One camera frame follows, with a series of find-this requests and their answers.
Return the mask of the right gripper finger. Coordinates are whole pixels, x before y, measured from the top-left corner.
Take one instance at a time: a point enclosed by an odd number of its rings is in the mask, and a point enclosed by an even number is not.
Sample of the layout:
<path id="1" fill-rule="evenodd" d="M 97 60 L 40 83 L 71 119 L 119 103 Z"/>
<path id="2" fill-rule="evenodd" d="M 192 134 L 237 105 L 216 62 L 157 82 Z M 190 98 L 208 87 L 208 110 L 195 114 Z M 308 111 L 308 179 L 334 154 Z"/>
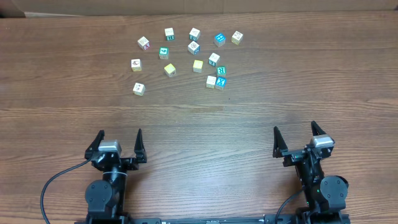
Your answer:
<path id="1" fill-rule="evenodd" d="M 319 136 L 319 135 L 325 135 L 326 134 L 326 132 L 324 132 L 324 130 L 322 130 L 322 128 L 319 127 L 319 125 L 315 121 L 311 122 L 311 129 L 312 129 L 312 135 L 313 136 Z"/>
<path id="2" fill-rule="evenodd" d="M 274 147 L 272 156 L 275 158 L 282 157 L 283 153 L 287 152 L 289 149 L 283 139 L 283 136 L 277 126 L 273 129 L 274 132 Z"/>

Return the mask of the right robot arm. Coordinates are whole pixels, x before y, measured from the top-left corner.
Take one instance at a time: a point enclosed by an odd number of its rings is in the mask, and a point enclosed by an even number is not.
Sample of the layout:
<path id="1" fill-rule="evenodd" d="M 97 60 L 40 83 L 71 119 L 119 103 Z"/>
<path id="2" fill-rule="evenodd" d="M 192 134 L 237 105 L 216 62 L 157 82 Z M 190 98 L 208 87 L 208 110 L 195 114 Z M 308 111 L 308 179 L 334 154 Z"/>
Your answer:
<path id="1" fill-rule="evenodd" d="M 307 206 L 296 209 L 287 223 L 349 224 L 346 208 L 348 181 L 342 176 L 326 176 L 321 160 L 331 156 L 335 141 L 315 122 L 311 122 L 312 138 L 303 149 L 290 151 L 278 127 L 274 127 L 273 157 L 283 158 L 285 167 L 294 166 L 302 189 L 290 196 L 278 209 L 274 222 L 279 223 L 283 208 L 303 193 Z"/>

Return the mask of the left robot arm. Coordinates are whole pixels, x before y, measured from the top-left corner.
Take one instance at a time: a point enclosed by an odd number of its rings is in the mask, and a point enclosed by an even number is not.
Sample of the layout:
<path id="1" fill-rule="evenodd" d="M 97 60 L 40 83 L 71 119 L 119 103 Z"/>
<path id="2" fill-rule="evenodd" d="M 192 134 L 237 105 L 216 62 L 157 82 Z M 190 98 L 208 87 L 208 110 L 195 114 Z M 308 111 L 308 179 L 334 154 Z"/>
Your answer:
<path id="1" fill-rule="evenodd" d="M 85 200 L 88 204 L 86 223 L 132 223 L 128 212 L 124 211 L 127 173 L 138 170 L 147 162 L 147 154 L 138 130 L 134 146 L 134 157 L 121 157 L 121 145 L 117 140 L 104 140 L 104 131 L 85 151 L 85 159 L 103 173 L 100 180 L 87 186 Z"/>

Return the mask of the blue X block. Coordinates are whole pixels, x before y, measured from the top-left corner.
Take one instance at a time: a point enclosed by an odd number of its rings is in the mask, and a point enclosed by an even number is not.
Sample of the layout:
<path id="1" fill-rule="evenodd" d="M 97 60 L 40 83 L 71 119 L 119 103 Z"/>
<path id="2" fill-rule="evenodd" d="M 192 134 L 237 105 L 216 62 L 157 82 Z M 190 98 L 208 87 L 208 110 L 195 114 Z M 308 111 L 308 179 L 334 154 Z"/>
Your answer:
<path id="1" fill-rule="evenodd" d="M 226 79 L 224 77 L 218 77 L 216 79 L 215 88 L 218 90 L 224 90 L 226 86 Z"/>

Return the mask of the plain wooden block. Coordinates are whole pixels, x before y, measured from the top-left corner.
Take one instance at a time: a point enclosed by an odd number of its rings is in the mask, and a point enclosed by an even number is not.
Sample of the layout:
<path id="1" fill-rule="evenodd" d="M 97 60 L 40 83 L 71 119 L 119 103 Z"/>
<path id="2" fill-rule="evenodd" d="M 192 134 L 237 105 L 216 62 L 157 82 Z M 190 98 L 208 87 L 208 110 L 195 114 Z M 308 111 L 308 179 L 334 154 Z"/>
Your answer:
<path id="1" fill-rule="evenodd" d="M 217 78 L 214 76 L 208 76 L 206 79 L 206 87 L 207 88 L 215 88 Z"/>

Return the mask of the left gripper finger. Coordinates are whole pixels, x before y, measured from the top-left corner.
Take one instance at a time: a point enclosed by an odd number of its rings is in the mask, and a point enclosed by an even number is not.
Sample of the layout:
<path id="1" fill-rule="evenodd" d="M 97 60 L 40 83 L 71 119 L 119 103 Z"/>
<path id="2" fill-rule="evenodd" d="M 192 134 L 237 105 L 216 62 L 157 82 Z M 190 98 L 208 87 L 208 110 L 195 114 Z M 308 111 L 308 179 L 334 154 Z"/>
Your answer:
<path id="1" fill-rule="evenodd" d="M 103 139 L 104 139 L 104 130 L 100 130 L 97 136 L 95 137 L 94 141 L 88 146 L 88 148 L 85 151 L 86 160 L 91 160 L 93 154 L 95 152 L 98 152 L 99 145 Z"/>
<path id="2" fill-rule="evenodd" d="M 136 162 L 138 164 L 147 162 L 147 154 L 144 147 L 144 142 L 142 138 L 142 129 L 139 129 L 136 136 L 136 142 L 134 146 L 134 153 L 136 154 Z"/>

